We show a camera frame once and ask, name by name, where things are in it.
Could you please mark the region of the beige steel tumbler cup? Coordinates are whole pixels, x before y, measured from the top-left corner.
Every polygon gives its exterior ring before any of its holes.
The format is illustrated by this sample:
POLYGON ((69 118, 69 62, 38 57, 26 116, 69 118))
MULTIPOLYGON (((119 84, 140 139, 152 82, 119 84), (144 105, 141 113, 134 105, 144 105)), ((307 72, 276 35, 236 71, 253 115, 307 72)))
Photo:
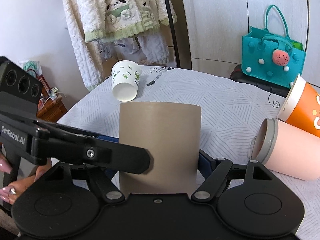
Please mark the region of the beige steel tumbler cup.
POLYGON ((120 190, 131 193, 187 193, 196 189, 201 107, 172 102, 127 102, 120 106, 119 142, 148 150, 143 174, 120 172, 120 190))

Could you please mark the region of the white cactus paper cup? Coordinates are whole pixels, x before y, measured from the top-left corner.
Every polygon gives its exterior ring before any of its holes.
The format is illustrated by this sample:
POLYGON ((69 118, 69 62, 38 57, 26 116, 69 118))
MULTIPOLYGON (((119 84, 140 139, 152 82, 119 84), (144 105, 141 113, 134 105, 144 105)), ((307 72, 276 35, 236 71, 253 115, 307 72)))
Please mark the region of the white cactus paper cup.
POLYGON ((112 94, 120 102, 136 98, 142 74, 141 66, 129 60, 117 62, 112 68, 112 94))

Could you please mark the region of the pink cup grey lid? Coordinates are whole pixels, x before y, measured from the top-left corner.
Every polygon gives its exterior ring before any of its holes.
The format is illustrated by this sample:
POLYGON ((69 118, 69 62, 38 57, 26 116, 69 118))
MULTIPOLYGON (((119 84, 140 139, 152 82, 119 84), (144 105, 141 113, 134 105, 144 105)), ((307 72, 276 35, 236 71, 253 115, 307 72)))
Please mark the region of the pink cup grey lid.
POLYGON ((275 118, 264 119, 248 157, 301 180, 319 178, 319 137, 275 118))

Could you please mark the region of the orange paper cup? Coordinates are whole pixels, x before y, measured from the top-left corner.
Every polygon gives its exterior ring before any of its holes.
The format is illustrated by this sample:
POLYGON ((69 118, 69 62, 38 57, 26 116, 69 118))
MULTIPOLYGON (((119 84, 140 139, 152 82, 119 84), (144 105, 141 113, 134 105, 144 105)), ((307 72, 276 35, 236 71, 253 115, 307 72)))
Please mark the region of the orange paper cup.
POLYGON ((319 137, 319 93, 300 75, 291 85, 277 118, 319 137))

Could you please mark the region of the brown wooden side cabinet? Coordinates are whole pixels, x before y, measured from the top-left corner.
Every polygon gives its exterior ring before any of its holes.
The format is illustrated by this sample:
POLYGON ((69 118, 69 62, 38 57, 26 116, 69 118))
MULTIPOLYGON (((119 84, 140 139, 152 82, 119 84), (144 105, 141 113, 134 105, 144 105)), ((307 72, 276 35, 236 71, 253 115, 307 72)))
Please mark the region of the brown wooden side cabinet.
POLYGON ((37 111, 37 117, 44 121, 57 122, 67 112, 67 108, 62 102, 62 96, 59 95, 55 100, 49 98, 43 108, 37 111))

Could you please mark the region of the white patterned tablecloth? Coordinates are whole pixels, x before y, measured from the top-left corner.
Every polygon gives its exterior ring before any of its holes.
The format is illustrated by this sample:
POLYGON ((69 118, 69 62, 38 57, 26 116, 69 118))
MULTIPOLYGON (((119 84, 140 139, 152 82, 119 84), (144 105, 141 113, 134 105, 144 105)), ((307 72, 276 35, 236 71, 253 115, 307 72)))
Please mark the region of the white patterned tablecloth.
MULTIPOLYGON (((104 81, 59 124, 119 139, 122 103, 111 87, 112 79, 104 81)), ((85 179, 103 205, 82 239, 319 238, 319 178, 301 180, 248 157, 264 119, 277 119, 279 110, 265 91, 201 72, 145 67, 132 102, 200 106, 200 150, 215 159, 215 170, 205 180, 198 160, 191 195, 126 196, 103 171, 87 164, 85 179)))

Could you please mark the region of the teal felt tote bag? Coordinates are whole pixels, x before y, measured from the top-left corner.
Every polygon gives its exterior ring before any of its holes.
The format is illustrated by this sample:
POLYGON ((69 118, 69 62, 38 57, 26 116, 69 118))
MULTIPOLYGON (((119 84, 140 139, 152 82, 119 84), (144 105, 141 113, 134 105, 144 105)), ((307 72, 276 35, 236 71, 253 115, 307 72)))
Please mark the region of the teal felt tote bag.
POLYGON ((296 77, 303 72, 306 53, 303 44, 290 38, 287 22, 281 10, 269 5, 263 29, 250 26, 242 37, 241 70, 244 74, 285 88, 291 88, 296 77), (268 14, 278 11, 285 28, 285 35, 268 30, 268 14))

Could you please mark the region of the cream green fluffy jacket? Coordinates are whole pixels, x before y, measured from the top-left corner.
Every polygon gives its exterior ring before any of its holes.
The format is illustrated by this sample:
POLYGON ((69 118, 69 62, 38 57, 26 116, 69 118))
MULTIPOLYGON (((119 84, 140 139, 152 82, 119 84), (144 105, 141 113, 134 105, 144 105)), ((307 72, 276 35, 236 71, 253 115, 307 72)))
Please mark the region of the cream green fluffy jacket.
POLYGON ((170 0, 77 0, 85 41, 113 42, 177 22, 170 0))

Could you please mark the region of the black clothes rack pole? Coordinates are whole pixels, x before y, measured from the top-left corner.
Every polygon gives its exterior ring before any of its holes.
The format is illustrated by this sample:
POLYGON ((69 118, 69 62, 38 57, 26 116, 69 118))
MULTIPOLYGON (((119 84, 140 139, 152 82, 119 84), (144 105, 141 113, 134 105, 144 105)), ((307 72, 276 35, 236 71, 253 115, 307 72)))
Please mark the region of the black clothes rack pole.
POLYGON ((167 66, 191 70, 193 67, 183 0, 171 0, 171 3, 177 16, 177 22, 172 26, 161 27, 170 51, 167 66))

